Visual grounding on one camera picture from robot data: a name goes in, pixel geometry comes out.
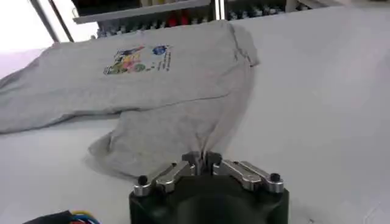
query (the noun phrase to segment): gray t-shirt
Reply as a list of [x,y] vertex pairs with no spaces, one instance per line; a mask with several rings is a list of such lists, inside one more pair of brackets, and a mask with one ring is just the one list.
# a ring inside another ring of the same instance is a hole
[[0,133],[227,95],[229,70],[257,63],[251,41],[238,37],[215,21],[55,44],[0,80]]
[[89,148],[142,175],[190,151],[217,150],[258,63],[251,35],[227,21],[56,44],[0,80],[0,133],[120,112]]

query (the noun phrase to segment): colorful print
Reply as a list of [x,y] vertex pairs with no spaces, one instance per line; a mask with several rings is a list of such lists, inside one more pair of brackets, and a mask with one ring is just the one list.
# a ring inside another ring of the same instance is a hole
[[172,47],[160,45],[138,46],[130,50],[120,50],[114,56],[114,64],[104,69],[104,74],[122,74],[143,71],[169,71]]
[[153,54],[155,54],[155,55],[161,55],[161,54],[164,54],[165,52],[166,52],[165,45],[157,46],[153,49]]

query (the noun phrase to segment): table surface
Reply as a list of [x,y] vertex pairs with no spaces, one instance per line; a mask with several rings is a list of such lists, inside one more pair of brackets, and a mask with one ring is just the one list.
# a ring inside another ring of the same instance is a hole
[[[390,219],[390,9],[330,7],[245,19],[261,65],[225,157],[280,172],[292,224]],[[0,136],[0,223],[66,209],[129,223],[129,178],[87,147],[117,117]]]
[[0,53],[0,79],[26,67],[37,58],[44,49],[30,49],[21,52]]

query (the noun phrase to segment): silver metal part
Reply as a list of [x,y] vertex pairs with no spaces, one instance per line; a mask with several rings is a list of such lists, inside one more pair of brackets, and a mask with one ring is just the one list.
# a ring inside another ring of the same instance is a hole
[[191,166],[191,168],[194,169],[193,175],[200,175],[202,167],[205,165],[204,161],[203,153],[198,153],[194,156],[195,165]]
[[68,37],[69,41],[70,42],[74,42],[73,37],[72,37],[71,33],[69,32],[69,29],[66,26],[65,22],[63,21],[61,13],[59,12],[59,10],[58,10],[57,6],[55,5],[54,1],[53,0],[49,0],[49,4],[51,6],[51,9],[53,9],[53,12],[54,12],[55,16],[57,17],[58,21],[60,22],[60,25],[61,25],[63,31],[65,32],[66,36]]
[[261,177],[249,172],[230,160],[222,160],[220,165],[213,165],[215,175],[229,175],[238,180],[244,189],[254,191],[261,184]]
[[140,184],[137,183],[134,185],[134,194],[138,197],[147,196],[150,194],[152,188],[155,186],[156,179],[166,173],[168,173],[170,170],[172,170],[174,167],[171,163],[167,163],[159,167],[155,172],[149,174],[147,176],[147,183],[146,184]]
[[195,165],[192,165],[192,166],[190,167],[190,169],[191,169],[191,176],[196,176],[196,175],[198,175],[197,168],[198,168],[198,166],[195,166]]
[[272,181],[271,174],[255,167],[251,163],[247,161],[241,161],[238,163],[240,166],[243,166],[246,170],[253,172],[261,177],[263,180],[263,185],[265,185],[266,189],[272,193],[282,193],[285,190],[283,180],[279,178],[279,180]]
[[43,25],[45,26],[46,30],[49,32],[50,37],[53,39],[54,42],[60,42],[59,38],[57,36],[57,33],[54,31],[53,26],[49,22],[49,19],[45,12],[42,9],[42,6],[39,2],[39,0],[30,0],[32,6],[34,7],[35,11],[37,12],[39,18],[41,19]]
[[175,184],[182,176],[190,176],[194,173],[195,166],[190,166],[187,161],[181,161],[173,169],[156,180],[156,185],[163,188],[165,193],[175,190]]

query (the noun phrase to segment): cable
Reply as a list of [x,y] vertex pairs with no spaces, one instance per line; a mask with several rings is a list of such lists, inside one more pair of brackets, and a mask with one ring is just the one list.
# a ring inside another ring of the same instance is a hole
[[89,215],[73,215],[72,216],[72,221],[76,221],[76,220],[83,220],[83,221],[87,221],[91,224],[100,224],[95,218],[89,216]]
[[71,213],[72,213],[72,215],[88,215],[88,216],[95,219],[95,217],[91,213],[89,213],[88,211],[76,210],[76,211],[71,211]]

